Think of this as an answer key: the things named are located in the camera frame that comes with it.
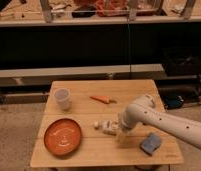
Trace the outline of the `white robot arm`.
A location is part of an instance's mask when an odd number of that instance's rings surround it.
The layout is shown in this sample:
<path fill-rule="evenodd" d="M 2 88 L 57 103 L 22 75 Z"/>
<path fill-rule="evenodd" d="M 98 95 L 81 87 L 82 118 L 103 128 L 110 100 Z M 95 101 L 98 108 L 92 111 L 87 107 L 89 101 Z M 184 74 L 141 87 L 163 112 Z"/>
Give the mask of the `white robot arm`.
<path fill-rule="evenodd" d="M 158 128 L 201 150 L 201 122 L 160 112 L 151 95 L 138 96 L 118 114 L 122 132 L 134 129 L 138 122 Z"/>

